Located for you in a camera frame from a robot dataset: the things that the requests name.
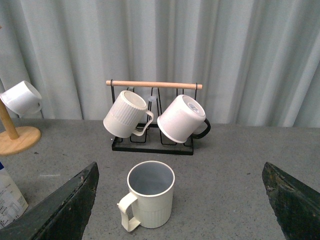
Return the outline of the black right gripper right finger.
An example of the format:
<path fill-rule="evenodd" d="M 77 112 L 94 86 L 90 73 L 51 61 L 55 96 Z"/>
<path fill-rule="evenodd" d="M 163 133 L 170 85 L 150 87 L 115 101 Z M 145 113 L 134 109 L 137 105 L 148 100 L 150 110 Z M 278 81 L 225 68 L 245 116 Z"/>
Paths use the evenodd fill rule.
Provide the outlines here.
<path fill-rule="evenodd" d="M 320 193 L 266 162 L 262 180 L 269 203 L 287 240 L 320 238 Z"/>

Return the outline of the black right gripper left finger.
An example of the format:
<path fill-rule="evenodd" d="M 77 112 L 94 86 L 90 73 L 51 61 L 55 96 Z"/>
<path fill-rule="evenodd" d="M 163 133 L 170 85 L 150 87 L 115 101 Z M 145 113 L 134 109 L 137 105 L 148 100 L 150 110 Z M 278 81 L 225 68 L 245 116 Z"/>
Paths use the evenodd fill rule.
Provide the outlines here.
<path fill-rule="evenodd" d="M 99 181 L 92 162 L 63 186 L 0 231 L 2 240 L 80 240 Z"/>

